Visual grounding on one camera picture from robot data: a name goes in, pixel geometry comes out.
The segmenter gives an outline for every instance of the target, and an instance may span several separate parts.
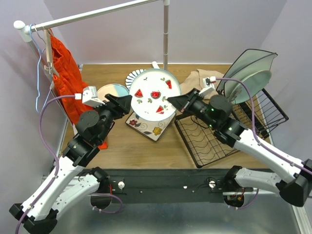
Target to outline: wire dish rack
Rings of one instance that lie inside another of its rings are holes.
[[[270,136],[270,132],[289,118],[274,101],[269,93],[262,89],[253,97],[255,110],[255,129],[257,135],[263,139]],[[233,105],[232,118],[252,127],[251,102]],[[220,143],[203,121],[195,116],[179,115],[175,117],[175,126],[179,131],[195,165],[201,168],[237,152],[228,145]]]

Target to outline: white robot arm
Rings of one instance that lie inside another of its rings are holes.
[[[223,186],[228,186],[230,191],[247,187],[263,189],[280,194],[294,206],[303,206],[312,190],[312,160],[303,162],[259,137],[255,138],[252,130],[229,117],[232,105],[224,96],[212,96],[209,104],[203,102],[203,96],[213,89],[210,79],[201,92],[193,89],[185,95],[169,97],[168,101],[184,115],[195,115],[214,129],[214,135],[220,142],[248,153],[273,171],[266,173],[234,166],[225,176]]]
[[[81,182],[64,192],[70,181],[99,152],[98,146],[114,126],[114,120],[130,112],[132,96],[115,97],[108,94],[105,97],[109,102],[99,100],[95,87],[90,86],[84,89],[82,95],[76,95],[76,99],[82,98],[82,102],[92,106],[93,110],[80,116],[76,125],[78,133],[67,144],[58,161],[58,175],[55,177],[55,168],[26,201],[10,208],[10,213],[24,223],[24,228],[30,234],[50,233],[63,213],[82,198],[99,188],[109,188],[109,176],[96,167]]]

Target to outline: red towel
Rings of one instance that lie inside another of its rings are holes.
[[[61,41],[51,35],[51,45],[53,53],[53,64],[57,70],[59,77],[54,75],[53,81],[58,95],[73,95],[82,93],[82,90],[88,86],[82,81],[80,70],[70,53]],[[61,100],[64,109],[71,122],[77,124],[79,116],[92,107],[82,104],[81,100],[74,98],[64,98]],[[99,146],[100,149],[106,149],[107,143]]]

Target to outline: white wall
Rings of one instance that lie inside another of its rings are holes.
[[[44,0],[53,18],[127,0]],[[171,0],[169,62],[232,63],[259,48],[286,0]],[[149,4],[60,26],[78,63],[162,62],[163,4]]]
[[[13,27],[13,22],[26,24],[51,20],[42,1],[5,0],[0,14],[0,232],[14,233],[17,221],[9,214],[14,203],[23,202],[40,185],[42,175],[52,165],[52,156],[39,137],[39,115],[35,110],[37,96],[37,60]],[[55,34],[61,38],[58,30]],[[41,77],[42,98],[49,82]],[[44,116],[44,136],[56,150],[65,117],[56,104]]]
[[[276,147],[303,160],[312,158],[312,1],[288,0],[261,48],[279,55],[268,92],[289,116],[272,132]],[[312,221],[312,200],[306,203]]]

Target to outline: wooden surface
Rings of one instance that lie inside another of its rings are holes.
[[[136,69],[149,69],[149,64],[105,64],[84,65],[82,78],[89,85],[97,89],[106,84],[119,83],[125,85],[125,78]],[[180,83],[197,68],[204,70],[216,70],[225,73],[229,65],[186,65],[170,64],[168,67]],[[108,135],[108,149],[101,150],[89,163],[88,168],[121,168],[121,169],[145,169],[145,168],[195,168],[174,123],[166,129],[161,139],[153,142],[139,134],[125,124],[127,116],[116,121],[115,126]],[[64,139],[63,148],[73,137],[71,126],[68,127]],[[248,168],[265,168],[266,166],[253,157],[238,152],[227,158],[207,165],[205,168],[231,168],[233,165],[241,165]]]

